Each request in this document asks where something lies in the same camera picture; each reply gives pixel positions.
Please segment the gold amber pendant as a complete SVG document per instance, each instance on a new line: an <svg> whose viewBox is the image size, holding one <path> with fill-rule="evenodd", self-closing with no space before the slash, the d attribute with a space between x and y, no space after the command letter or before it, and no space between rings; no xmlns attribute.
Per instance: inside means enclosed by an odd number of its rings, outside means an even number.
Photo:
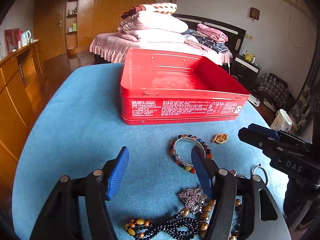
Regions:
<svg viewBox="0 0 320 240"><path fill-rule="evenodd" d="M212 138L212 143L217 143L217 144L225 144L228 140L228 135L226 133L217 133L216 135L213 136Z"/></svg>

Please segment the silver bangle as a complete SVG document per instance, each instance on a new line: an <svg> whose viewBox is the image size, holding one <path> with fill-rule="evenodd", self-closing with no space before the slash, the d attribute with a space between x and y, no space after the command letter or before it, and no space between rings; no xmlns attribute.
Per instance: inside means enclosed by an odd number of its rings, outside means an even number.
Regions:
<svg viewBox="0 0 320 240"><path fill-rule="evenodd" d="M177 139L172 142L170 154L177 165L192 169L194 167L191 161L191 152L193 148L196 148L197 152L204 157L210 154L206 142L191 134L179 135Z"/></svg>

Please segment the silver wrist watch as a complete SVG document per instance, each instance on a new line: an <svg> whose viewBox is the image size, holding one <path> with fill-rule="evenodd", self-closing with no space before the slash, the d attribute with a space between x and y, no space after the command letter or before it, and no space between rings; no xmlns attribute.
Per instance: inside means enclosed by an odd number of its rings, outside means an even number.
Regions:
<svg viewBox="0 0 320 240"><path fill-rule="evenodd" d="M231 174L237 178L247 179L245 175L239 174L237 170L230 170ZM264 177L264 183L267 186L269 183L269 177L267 170L262 166L262 164L258 164L251 170L251 177L260 177L262 179Z"/></svg>

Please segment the white bucket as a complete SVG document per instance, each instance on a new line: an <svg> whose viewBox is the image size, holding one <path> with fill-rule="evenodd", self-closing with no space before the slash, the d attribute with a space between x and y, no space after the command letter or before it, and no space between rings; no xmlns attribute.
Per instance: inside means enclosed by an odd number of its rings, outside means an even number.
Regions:
<svg viewBox="0 0 320 240"><path fill-rule="evenodd" d="M287 112L283 109L279 109L276 112L276 118L272 122L270 128L278 131L288 132L292 127L292 120Z"/></svg>

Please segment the plaid bag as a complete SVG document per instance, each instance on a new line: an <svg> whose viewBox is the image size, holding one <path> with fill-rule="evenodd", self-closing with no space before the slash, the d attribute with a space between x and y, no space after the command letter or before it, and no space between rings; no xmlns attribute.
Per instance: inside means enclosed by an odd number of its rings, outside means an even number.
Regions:
<svg viewBox="0 0 320 240"><path fill-rule="evenodd" d="M289 103L290 92L287 83L273 73L262 76L257 91L271 98L279 108L285 109Z"/></svg>

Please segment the dark nightstand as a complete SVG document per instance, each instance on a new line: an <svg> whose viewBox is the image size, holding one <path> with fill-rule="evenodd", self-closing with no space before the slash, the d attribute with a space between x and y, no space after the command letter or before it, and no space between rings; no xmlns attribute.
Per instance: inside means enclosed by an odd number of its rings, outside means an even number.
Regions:
<svg viewBox="0 0 320 240"><path fill-rule="evenodd" d="M255 88L259 72L260 67L246 61L243 56L236 56L231 64L231 76L247 90Z"/></svg>

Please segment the yellow plush toy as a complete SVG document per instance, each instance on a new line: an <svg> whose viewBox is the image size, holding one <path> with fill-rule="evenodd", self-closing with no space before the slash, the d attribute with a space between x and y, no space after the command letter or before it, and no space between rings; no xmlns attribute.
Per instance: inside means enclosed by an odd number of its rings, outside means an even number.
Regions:
<svg viewBox="0 0 320 240"><path fill-rule="evenodd" d="M246 51L244 55L244 59L247 62L254 63L255 62L255 55L253 53L250 53L249 51Z"/></svg>

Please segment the folded pink clothes pile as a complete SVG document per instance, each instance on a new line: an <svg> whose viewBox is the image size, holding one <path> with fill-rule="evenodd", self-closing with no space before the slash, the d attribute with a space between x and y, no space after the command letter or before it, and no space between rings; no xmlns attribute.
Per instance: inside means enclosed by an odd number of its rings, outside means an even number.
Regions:
<svg viewBox="0 0 320 240"><path fill-rule="evenodd" d="M199 23L194 36L200 44L210 48L216 53L224 54L229 51L226 46L228 36L218 29Z"/></svg>

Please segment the red metal tin box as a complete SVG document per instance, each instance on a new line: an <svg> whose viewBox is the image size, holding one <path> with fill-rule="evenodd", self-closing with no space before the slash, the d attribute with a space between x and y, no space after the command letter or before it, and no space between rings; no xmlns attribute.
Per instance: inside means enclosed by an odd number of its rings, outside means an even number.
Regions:
<svg viewBox="0 0 320 240"><path fill-rule="evenodd" d="M199 55L130 49L120 81L127 125L236 119L249 92L224 69Z"/></svg>

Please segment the stack of folded quilts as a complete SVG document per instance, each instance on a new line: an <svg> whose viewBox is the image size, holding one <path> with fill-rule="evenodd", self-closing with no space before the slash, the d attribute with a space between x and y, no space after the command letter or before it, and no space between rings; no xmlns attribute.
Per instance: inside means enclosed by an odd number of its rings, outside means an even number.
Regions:
<svg viewBox="0 0 320 240"><path fill-rule="evenodd" d="M175 3L140 4L121 15L120 38L131 42L184 43L188 25L173 16Z"/></svg>

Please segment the white electric kettle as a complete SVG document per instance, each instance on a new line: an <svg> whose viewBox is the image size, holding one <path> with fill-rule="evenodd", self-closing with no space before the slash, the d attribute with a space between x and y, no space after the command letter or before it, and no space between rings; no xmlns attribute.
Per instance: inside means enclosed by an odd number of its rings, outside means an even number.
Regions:
<svg viewBox="0 0 320 240"><path fill-rule="evenodd" d="M23 32L20 36L21 38L21 46L25 47L31 42L31 31L28 30L26 32Z"/></svg>

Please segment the wooden wardrobe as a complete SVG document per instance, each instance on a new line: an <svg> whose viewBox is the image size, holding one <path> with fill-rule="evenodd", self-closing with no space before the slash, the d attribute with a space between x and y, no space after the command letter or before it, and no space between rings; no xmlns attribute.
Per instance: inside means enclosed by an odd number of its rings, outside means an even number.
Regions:
<svg viewBox="0 0 320 240"><path fill-rule="evenodd" d="M112 33L121 15L139 4L156 0L34 0L34 38L41 42L45 60L91 44L102 33Z"/></svg>

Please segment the small wall calendar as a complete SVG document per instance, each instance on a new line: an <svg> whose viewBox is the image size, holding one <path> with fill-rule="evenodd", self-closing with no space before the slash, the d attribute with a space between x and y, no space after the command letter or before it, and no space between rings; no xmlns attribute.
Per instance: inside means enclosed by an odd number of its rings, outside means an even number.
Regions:
<svg viewBox="0 0 320 240"><path fill-rule="evenodd" d="M251 18L254 21L258 21L260 17L260 10L257 8L251 7L249 11L249 18Z"/></svg>

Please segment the wall air conditioner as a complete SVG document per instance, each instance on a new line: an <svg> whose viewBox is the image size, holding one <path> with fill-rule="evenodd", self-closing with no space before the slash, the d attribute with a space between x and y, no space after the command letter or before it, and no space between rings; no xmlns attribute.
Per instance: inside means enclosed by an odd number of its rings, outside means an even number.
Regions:
<svg viewBox="0 0 320 240"><path fill-rule="evenodd" d="M302 0L283 0L301 12L309 12L308 6Z"/></svg>

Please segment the red picture frame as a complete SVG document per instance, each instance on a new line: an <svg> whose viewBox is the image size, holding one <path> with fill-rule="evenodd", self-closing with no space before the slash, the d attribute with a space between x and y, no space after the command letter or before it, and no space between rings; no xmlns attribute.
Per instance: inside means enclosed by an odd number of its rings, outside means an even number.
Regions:
<svg viewBox="0 0 320 240"><path fill-rule="evenodd" d="M18 49L19 28L4 30L4 41L6 53L9 55L14 49Z"/></svg>

